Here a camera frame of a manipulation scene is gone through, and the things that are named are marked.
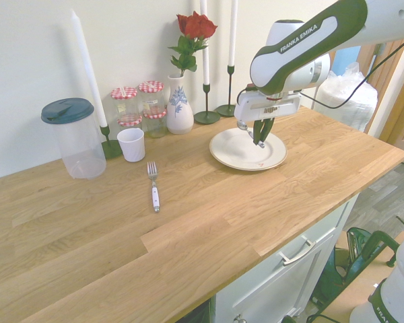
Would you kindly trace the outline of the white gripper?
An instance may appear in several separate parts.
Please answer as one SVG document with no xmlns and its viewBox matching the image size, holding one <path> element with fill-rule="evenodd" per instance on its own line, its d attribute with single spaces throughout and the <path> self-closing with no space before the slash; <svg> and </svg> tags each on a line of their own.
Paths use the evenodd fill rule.
<svg viewBox="0 0 404 323">
<path fill-rule="evenodd" d="M 252 133 L 255 145 L 265 142 L 274 118 L 298 111 L 301 99 L 299 93 L 283 92 L 281 95 L 281 98 L 272 98 L 259 91 L 249 91 L 238 96 L 234 116 L 242 122 L 254 121 Z"/>
</svg>

